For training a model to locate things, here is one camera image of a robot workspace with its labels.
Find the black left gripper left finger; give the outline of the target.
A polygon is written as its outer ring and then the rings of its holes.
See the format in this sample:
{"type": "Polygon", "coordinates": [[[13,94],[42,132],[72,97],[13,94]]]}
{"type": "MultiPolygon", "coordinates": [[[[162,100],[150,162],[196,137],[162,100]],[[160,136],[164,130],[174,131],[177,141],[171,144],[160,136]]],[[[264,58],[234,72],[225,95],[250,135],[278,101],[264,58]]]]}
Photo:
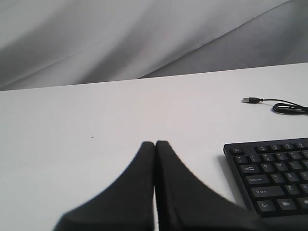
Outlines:
{"type": "Polygon", "coordinates": [[[103,192],[63,214],[56,231],[152,231],[154,144],[145,141],[103,192]]]}

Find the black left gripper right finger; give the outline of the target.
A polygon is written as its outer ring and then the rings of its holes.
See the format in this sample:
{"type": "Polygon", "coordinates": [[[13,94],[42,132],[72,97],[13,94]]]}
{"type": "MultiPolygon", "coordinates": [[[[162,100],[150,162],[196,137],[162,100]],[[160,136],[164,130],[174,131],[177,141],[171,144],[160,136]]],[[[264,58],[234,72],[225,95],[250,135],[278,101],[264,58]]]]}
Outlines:
{"type": "Polygon", "coordinates": [[[161,231],[265,231],[254,212],[203,184],[167,141],[155,146],[155,195],[161,231]]]}

